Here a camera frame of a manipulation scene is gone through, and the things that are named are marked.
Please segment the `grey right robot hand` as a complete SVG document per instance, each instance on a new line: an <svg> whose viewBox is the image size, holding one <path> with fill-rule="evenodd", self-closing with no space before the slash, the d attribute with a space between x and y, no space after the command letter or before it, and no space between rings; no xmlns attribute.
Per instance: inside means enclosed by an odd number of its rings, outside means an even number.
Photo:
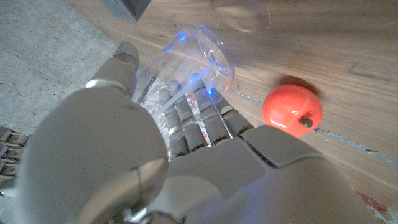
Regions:
<svg viewBox="0 0 398 224"><path fill-rule="evenodd" d="M1 126L1 187L14 182L28 138L25 134Z"/></svg>

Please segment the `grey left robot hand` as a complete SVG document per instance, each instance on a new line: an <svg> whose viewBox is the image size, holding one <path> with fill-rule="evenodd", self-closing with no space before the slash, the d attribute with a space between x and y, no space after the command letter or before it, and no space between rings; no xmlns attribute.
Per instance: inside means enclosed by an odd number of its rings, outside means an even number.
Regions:
<svg viewBox="0 0 398 224"><path fill-rule="evenodd" d="M152 116L131 100L139 56L123 42L86 87L38 125L17 173L19 223L379 223L317 150L254 127L224 98L215 141L168 159Z"/></svg>

